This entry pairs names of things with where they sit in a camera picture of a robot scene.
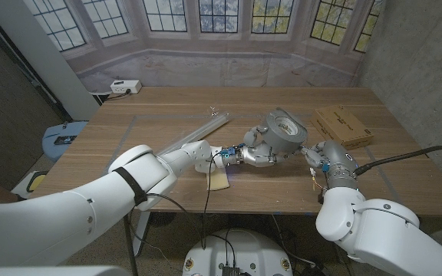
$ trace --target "cardboard box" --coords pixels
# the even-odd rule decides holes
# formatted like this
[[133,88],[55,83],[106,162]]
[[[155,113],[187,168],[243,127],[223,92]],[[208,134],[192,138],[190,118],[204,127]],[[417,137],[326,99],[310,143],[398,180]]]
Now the cardboard box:
[[338,141],[347,150],[369,145],[374,136],[351,112],[341,106],[316,109],[311,122],[326,140]]

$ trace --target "window pane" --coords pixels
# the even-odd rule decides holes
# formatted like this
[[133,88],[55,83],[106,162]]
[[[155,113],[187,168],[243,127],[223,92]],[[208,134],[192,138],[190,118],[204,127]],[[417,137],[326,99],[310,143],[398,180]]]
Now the window pane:
[[55,37],[58,39],[59,44],[62,47],[62,50],[67,50],[73,48],[73,44],[71,43],[71,39],[69,39],[66,31],[60,31],[55,34]]
[[84,44],[83,37],[81,36],[80,30],[78,28],[72,28],[71,30],[67,30],[69,38],[73,42],[73,45],[81,45]]
[[368,42],[371,39],[371,36],[367,34],[361,34],[359,37],[358,43],[356,44],[356,50],[366,52],[366,48],[368,47]]
[[120,17],[119,6],[115,0],[105,0],[105,5],[107,6],[108,12],[110,12],[110,16],[112,18]]
[[238,0],[226,0],[226,15],[238,15]]
[[252,13],[252,33],[287,33],[292,4],[293,0],[255,0]]
[[182,0],[170,0],[172,7],[172,13],[174,15],[185,15],[183,11],[183,1]]
[[330,24],[325,24],[322,33],[322,40],[324,41],[332,41],[332,36],[334,35],[335,26]]
[[279,0],[268,0],[266,16],[277,16],[279,11]]
[[148,20],[150,21],[151,31],[162,31],[161,20],[159,15],[148,15]]
[[238,0],[199,0],[199,12],[201,32],[238,31]]
[[316,21],[315,25],[313,26],[312,37],[313,38],[322,38],[324,26],[325,26],[324,23],[322,23],[320,21]]
[[252,20],[252,33],[263,33],[264,32],[264,18],[256,17]]
[[355,0],[321,0],[311,37],[340,45],[354,5]]
[[55,12],[55,14],[59,17],[59,20],[65,29],[76,27],[76,23],[67,9],[61,9],[60,11]]
[[146,7],[146,13],[148,14],[158,13],[158,6],[156,0],[144,0],[144,7]]
[[86,8],[88,15],[90,15],[90,18],[93,22],[100,20],[97,10],[95,9],[95,6],[93,4],[86,4],[84,7]]
[[160,8],[160,14],[171,15],[170,0],[157,0],[158,8]]
[[114,18],[114,24],[115,28],[117,29],[117,32],[120,34],[127,33],[126,25],[124,24],[124,20],[122,18]]
[[54,12],[43,14],[43,16],[51,31],[57,32],[64,30],[61,23],[59,22],[57,15]]
[[279,16],[290,16],[292,9],[292,0],[281,0],[279,7]]
[[186,31],[187,26],[185,25],[184,15],[174,15],[173,24],[175,25],[175,31]]
[[127,33],[117,0],[92,1],[84,7],[101,38]]
[[238,32],[238,17],[227,16],[226,17],[226,32]]
[[110,15],[108,14],[107,6],[104,2],[93,2],[95,8],[97,9],[98,15],[100,15],[100,19],[109,19]]
[[51,7],[56,10],[59,8],[66,8],[66,4],[63,0],[48,0],[51,4]]
[[267,0],[254,0],[253,1],[253,16],[265,16],[266,15]]
[[171,15],[160,15],[161,22],[163,23],[164,31],[175,31],[175,27],[173,26],[173,18]]
[[213,0],[213,15],[224,15],[224,0]]
[[215,16],[214,17],[214,31],[215,32],[224,32],[224,16]]
[[143,3],[151,31],[187,31],[183,0],[143,0]]
[[213,31],[213,17],[212,16],[200,16],[200,30],[201,31]]
[[199,0],[199,13],[200,15],[213,14],[213,5],[211,0]]
[[368,18],[366,18],[366,22],[362,28],[361,35],[354,48],[356,51],[366,52],[368,42],[371,39],[371,34],[373,33],[374,26],[380,15],[382,5],[383,0],[374,0],[371,10],[368,13]]
[[288,26],[289,26],[289,18],[278,18],[277,19],[277,25],[275,27],[275,33],[277,34],[283,34],[286,33],[288,31]]

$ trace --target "tape roll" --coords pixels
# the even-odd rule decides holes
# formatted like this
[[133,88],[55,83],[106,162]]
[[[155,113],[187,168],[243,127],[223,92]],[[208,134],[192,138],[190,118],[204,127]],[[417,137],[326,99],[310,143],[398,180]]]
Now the tape roll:
[[292,153],[308,137],[308,131],[301,121],[279,108],[267,115],[263,125],[267,127],[267,131],[262,133],[263,139],[272,147],[274,154]]

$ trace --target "printed window backdrop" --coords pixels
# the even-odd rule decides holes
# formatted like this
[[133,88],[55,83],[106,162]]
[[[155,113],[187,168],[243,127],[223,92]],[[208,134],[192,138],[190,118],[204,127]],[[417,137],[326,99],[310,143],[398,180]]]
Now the printed window backdrop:
[[199,0],[201,32],[238,32],[238,0]]
[[293,0],[254,0],[253,34],[286,34]]
[[116,0],[81,0],[101,38],[127,33]]
[[151,31],[187,31],[183,0],[143,0]]
[[24,0],[59,51],[85,44],[76,21],[63,0]]
[[374,26],[380,15],[381,6],[384,0],[374,0],[371,10],[369,11],[366,23],[362,28],[361,35],[359,35],[358,43],[356,44],[355,50],[365,53],[368,48],[368,42],[371,39],[371,34],[373,33]]
[[355,3],[356,0],[322,0],[313,24],[312,38],[340,45]]

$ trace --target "electrical outlet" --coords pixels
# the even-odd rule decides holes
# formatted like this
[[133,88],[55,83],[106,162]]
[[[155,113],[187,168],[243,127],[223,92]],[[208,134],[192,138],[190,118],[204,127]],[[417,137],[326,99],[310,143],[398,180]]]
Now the electrical outlet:
[[124,94],[127,89],[130,89],[131,94],[137,94],[142,86],[139,80],[115,80],[110,85],[110,88],[114,94]]

